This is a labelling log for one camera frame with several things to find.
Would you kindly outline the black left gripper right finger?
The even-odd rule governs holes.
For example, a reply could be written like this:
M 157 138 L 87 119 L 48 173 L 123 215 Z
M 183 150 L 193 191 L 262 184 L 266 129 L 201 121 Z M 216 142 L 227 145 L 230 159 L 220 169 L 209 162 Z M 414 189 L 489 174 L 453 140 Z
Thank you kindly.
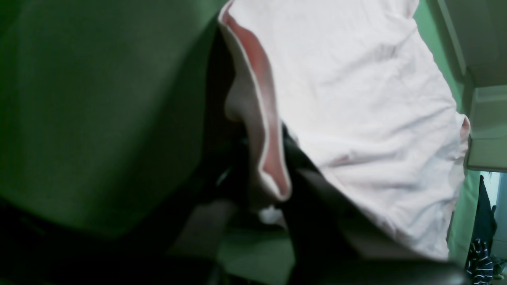
M 332 186 L 282 128 L 293 193 L 281 209 L 295 252 L 291 277 L 448 277 L 448 264 L 407 249 Z

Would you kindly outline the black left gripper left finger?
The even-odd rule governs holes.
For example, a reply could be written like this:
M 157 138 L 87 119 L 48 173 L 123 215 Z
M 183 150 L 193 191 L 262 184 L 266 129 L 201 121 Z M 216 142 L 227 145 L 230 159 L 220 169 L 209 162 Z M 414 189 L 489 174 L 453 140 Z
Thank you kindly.
M 247 204 L 248 162 L 245 131 L 205 154 L 153 214 L 151 252 L 215 259 L 229 220 Z

